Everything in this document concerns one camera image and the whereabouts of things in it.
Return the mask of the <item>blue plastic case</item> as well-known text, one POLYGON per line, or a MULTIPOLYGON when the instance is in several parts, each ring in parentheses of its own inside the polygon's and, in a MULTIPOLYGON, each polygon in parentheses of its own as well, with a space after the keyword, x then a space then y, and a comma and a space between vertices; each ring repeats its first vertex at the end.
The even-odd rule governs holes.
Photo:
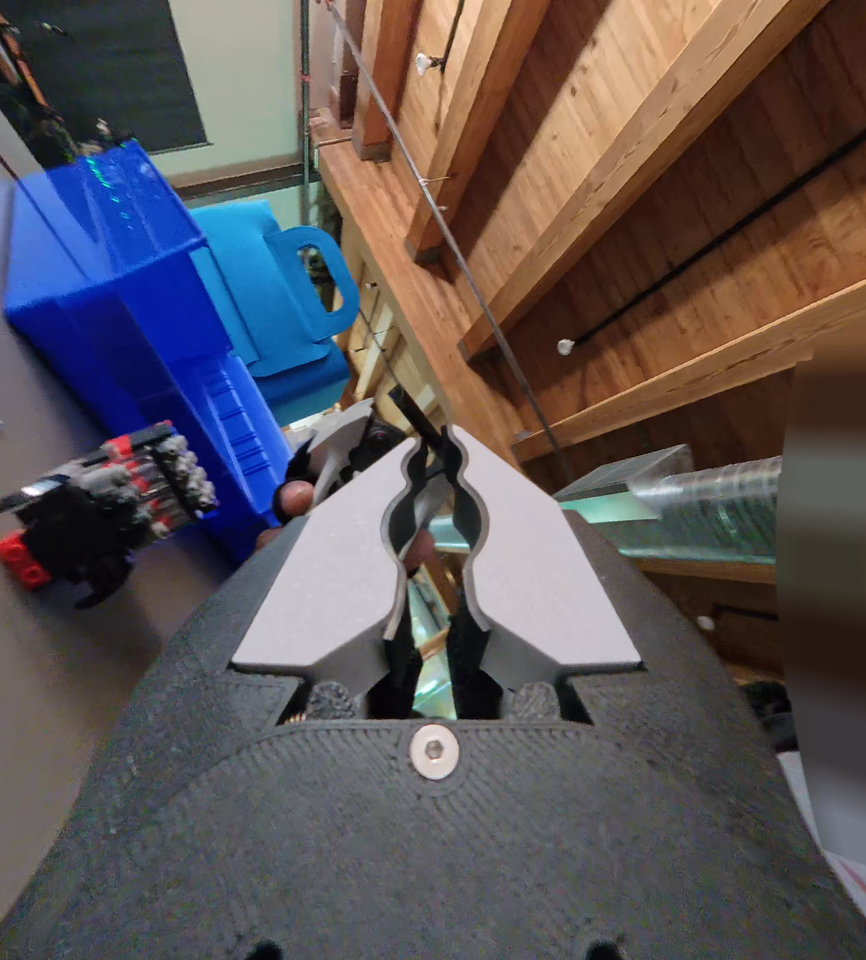
POLYGON ((205 237, 191 258, 276 421, 288 426, 334 407, 351 379, 336 338, 354 324, 360 294, 331 234, 281 228, 262 199, 191 216, 205 237))

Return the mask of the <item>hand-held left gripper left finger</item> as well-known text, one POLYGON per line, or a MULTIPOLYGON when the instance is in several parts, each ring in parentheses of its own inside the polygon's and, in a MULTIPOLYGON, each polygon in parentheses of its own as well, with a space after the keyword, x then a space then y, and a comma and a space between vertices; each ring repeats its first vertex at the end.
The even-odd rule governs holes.
POLYGON ((428 445, 403 440, 315 507, 240 644, 247 673, 332 682, 353 697, 378 686, 411 702, 422 669, 406 556, 420 530, 428 445))

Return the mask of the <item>silver ventilation duct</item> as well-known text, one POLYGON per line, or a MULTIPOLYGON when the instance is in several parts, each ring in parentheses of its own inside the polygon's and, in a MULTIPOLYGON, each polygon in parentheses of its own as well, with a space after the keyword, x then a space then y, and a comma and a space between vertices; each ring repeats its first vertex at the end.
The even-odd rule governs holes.
POLYGON ((777 498, 783 457, 669 475, 636 487, 654 517, 640 522, 634 558, 776 563, 777 498))

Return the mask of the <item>person's right hand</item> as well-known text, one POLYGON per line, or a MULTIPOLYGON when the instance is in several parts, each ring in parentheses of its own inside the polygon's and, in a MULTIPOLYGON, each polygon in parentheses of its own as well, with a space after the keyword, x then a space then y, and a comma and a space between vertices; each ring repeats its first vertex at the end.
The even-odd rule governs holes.
POLYGON ((303 517, 311 509, 314 495, 315 485, 306 480, 295 479, 280 485, 271 501, 275 524, 259 533, 253 552, 259 553, 282 534, 290 522, 303 517))

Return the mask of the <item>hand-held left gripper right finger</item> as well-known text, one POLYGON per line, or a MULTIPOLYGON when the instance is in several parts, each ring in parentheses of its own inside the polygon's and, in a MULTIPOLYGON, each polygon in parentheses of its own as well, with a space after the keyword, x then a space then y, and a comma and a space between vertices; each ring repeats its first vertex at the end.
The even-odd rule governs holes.
POLYGON ((469 548, 463 597, 475 669, 507 694, 619 674, 643 657, 559 502, 460 426, 443 430, 452 523, 469 548))

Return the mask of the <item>black wall board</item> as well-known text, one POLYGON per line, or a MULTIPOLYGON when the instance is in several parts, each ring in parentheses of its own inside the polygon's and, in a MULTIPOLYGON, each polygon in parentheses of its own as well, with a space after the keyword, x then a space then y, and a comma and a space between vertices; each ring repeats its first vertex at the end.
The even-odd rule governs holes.
POLYGON ((209 143, 169 2, 5 1, 0 14, 75 142, 107 129, 149 155, 209 143))

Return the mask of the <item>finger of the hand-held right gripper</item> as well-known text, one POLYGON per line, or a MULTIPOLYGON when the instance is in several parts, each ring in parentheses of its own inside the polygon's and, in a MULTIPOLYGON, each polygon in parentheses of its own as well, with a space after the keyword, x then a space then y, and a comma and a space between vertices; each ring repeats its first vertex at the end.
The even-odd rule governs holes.
POLYGON ((412 427, 426 453, 436 461, 445 462, 449 438, 447 428, 444 426, 436 427, 420 408, 418 402, 402 385, 395 385, 391 388, 390 400, 408 425, 412 427))
POLYGON ((314 497, 325 498, 350 462, 352 451, 367 434, 375 414, 373 399, 363 399, 319 422, 308 447, 309 468, 315 475, 314 497))

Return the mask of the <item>black red brick model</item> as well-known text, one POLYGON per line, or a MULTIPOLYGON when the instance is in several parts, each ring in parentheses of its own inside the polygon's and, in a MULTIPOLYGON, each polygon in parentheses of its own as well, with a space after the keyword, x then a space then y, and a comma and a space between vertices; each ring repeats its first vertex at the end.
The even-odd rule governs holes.
POLYGON ((15 529, 0 565, 20 589, 84 587, 73 608, 94 609, 127 583, 137 554, 216 512, 215 484, 169 420, 100 447, 0 498, 15 529))

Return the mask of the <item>blue plastic bin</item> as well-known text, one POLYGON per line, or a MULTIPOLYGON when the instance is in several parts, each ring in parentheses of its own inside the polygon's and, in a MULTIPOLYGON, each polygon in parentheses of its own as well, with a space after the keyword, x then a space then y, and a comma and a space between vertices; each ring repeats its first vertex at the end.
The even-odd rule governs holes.
POLYGON ((194 254, 207 239, 135 141, 14 186, 4 312, 112 437, 169 421, 216 488, 234 563, 274 521, 291 456, 194 254))

